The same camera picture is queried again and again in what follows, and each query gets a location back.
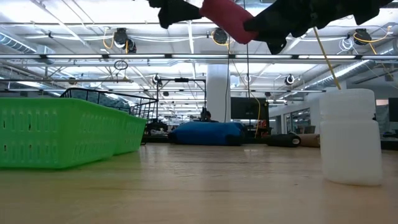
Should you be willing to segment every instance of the pillar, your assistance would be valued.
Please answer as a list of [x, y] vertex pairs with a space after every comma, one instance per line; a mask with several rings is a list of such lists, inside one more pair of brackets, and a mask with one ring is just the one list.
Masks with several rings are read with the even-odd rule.
[[228, 65], [207, 66], [206, 107], [211, 113], [212, 120], [219, 122], [229, 122], [231, 120], [231, 89], [228, 79]]

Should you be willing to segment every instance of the wooden table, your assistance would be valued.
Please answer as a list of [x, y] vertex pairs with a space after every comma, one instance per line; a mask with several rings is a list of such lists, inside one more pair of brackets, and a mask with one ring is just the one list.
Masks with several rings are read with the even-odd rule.
[[0, 223], [398, 223], [398, 152], [382, 187], [324, 180], [318, 149], [148, 144], [65, 171], [0, 170]]

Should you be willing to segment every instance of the ceiling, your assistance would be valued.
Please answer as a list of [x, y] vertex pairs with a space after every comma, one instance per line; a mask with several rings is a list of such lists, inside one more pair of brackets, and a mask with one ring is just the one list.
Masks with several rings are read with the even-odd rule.
[[[113, 46], [107, 49], [103, 44], [103, 37], [110, 37], [118, 27], [127, 28], [128, 35], [134, 40], [137, 46], [138, 54], [227, 54], [228, 49], [225, 46], [216, 45], [212, 38], [208, 38], [215, 27], [211, 21], [206, 18], [192, 21], [191, 24], [181, 22], [174, 24], [165, 30], [158, 24], [157, 13], [159, 9], [149, 7], [145, 0], [47, 0], [42, 1], [46, 10], [58, 18], [62, 23], [66, 24], [68, 29], [61, 26], [53, 16], [36, 6], [30, 0], [2, 0], [0, 1], [0, 28], [5, 29], [16, 35], [28, 44], [45, 45], [55, 51], [56, 54], [122, 54], [123, 51]], [[191, 0], [192, 4], [201, 6], [201, 0]], [[248, 7], [248, 11], [256, 15], [260, 13], [269, 4], [256, 4], [255, 7]], [[375, 48], [382, 46], [395, 38], [398, 33], [398, 9], [389, 8], [381, 9], [381, 13], [365, 22], [360, 28], [366, 28], [373, 39], [380, 39], [386, 35], [387, 26], [391, 26], [385, 39], [374, 43]], [[353, 34], [355, 29], [359, 28], [352, 16], [342, 18], [331, 22], [327, 27], [318, 31], [328, 55], [344, 55], [371, 54], [369, 45], [359, 46], [349, 44], [350, 40], [346, 40], [347, 34]], [[84, 39], [88, 44], [84, 45], [76, 37], [71, 35], [72, 31], [79, 38]], [[111, 45], [111, 39], [105, 40]], [[349, 47], [349, 50], [343, 50], [342, 44]], [[270, 54], [267, 45], [263, 42], [252, 41], [248, 45], [231, 43], [230, 51], [232, 54]], [[0, 45], [1, 54], [18, 54], [17, 51], [9, 47]], [[288, 37], [288, 45], [282, 54], [321, 54], [319, 44], [312, 30], [309, 30], [302, 38], [295, 39]], [[23, 60], [10, 60], [16, 65], [22, 65], [26, 69], [38, 74], [45, 73], [44, 66], [29, 66]], [[165, 60], [152, 60], [151, 66], [145, 64], [145, 60], [136, 60], [137, 63], [131, 63], [126, 73], [122, 72], [118, 78], [127, 76], [133, 83], [81, 83], [84, 87], [98, 86], [99, 88], [119, 89], [150, 89], [153, 86], [152, 77], [158, 74], [162, 78], [193, 78], [205, 79], [207, 73], [207, 65], [209, 62], [200, 60], [174, 61], [173, 65], [169, 65]], [[231, 63], [229, 69], [231, 74], [246, 76], [247, 63], [238, 61]], [[70, 78], [76, 77], [85, 79], [104, 79], [109, 77], [109, 71], [105, 66], [82, 66], [82, 67], [62, 67], [49, 66], [50, 73], [54, 73], [52, 78]], [[318, 62], [294, 62], [280, 63], [273, 61], [272, 63], [264, 63], [261, 61], [249, 61], [249, 74], [252, 76], [251, 88], [256, 89], [281, 89], [286, 88], [284, 78], [290, 74], [295, 76], [296, 82], [309, 82], [317, 76], [328, 70], [327, 65]], [[350, 80], [355, 83], [358, 80], [367, 79], [380, 75], [383, 69], [376, 68], [372, 72], [358, 74]], [[244, 80], [240, 80], [239, 85], [235, 88], [244, 89]], [[384, 78], [371, 79], [367, 85], [387, 85]], [[29, 86], [18, 86], [18, 88], [29, 88]], [[182, 83], [170, 83], [167, 88], [173, 89], [189, 89], [199, 88], [191, 83], [190, 86]], [[195, 92], [195, 96], [181, 93], [170, 93], [168, 98], [190, 98], [203, 97], [203, 93]], [[243, 96], [244, 93], [233, 92], [233, 96]]]

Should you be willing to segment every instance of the green plastic basket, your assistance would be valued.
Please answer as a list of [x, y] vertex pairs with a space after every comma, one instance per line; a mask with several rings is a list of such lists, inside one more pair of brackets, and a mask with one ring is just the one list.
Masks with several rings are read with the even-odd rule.
[[144, 119], [83, 100], [0, 98], [0, 167], [61, 169], [134, 151], [142, 133], [124, 132], [141, 126]]

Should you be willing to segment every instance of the white plastic bottle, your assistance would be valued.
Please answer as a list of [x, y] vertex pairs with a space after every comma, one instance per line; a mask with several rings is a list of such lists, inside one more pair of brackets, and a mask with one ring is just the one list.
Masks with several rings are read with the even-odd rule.
[[323, 176], [333, 182], [380, 185], [382, 162], [379, 126], [373, 120], [374, 93], [349, 89], [320, 99]]

